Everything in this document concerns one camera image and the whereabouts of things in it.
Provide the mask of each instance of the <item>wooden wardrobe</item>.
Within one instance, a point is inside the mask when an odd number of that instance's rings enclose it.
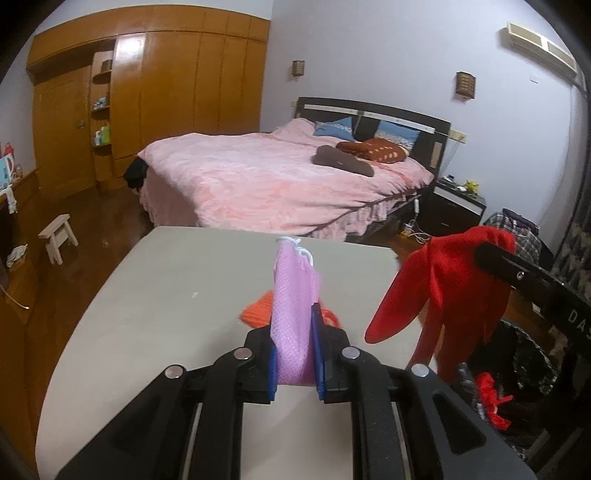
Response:
[[[36,35],[27,69],[41,187],[59,198],[95,182],[119,186],[155,140],[258,131],[268,30],[269,21],[236,12],[146,5]],[[93,111],[105,95],[108,108]],[[110,143],[94,147],[94,132],[107,124]]]

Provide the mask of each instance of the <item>bed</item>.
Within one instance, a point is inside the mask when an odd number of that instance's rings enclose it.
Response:
[[[187,134],[150,144],[140,202],[154,225],[204,226],[362,241],[412,211],[437,177],[450,124],[420,113],[352,100],[300,98],[295,118],[270,133]],[[380,120],[420,132],[410,157],[364,177],[310,158],[314,123],[353,117],[356,140]]]

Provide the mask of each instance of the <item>white cloth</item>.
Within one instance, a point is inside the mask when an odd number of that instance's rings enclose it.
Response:
[[[17,261],[19,258],[21,258],[25,254],[26,251],[27,251],[26,245],[19,245],[18,247],[15,247],[14,249],[12,249],[12,252],[10,252],[10,255],[8,255],[6,258],[6,266],[8,268],[10,268],[15,261]]]
[[[17,200],[14,197],[12,187],[9,185],[5,189],[0,190],[0,197],[2,195],[6,195],[6,199],[8,201],[8,213],[15,213],[17,211]]]

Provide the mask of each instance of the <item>blue pillow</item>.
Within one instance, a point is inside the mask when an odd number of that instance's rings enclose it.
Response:
[[[386,120],[380,120],[374,137],[396,143],[402,148],[406,148],[410,153],[420,133],[419,130],[401,127]]]
[[[353,118],[348,116],[337,120],[336,122],[318,122],[315,137],[336,137],[347,142],[354,142],[353,138]]]

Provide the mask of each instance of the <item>white stool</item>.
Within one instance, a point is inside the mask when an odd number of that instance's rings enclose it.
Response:
[[[58,265],[63,263],[60,253],[60,246],[63,242],[69,240],[72,245],[75,247],[78,246],[78,240],[72,231],[72,227],[70,227],[70,224],[68,223],[69,218],[70,215],[68,213],[58,216],[38,235],[39,238],[47,240],[45,249],[47,250],[47,255],[49,255],[49,261],[52,265],[55,262],[57,262]]]

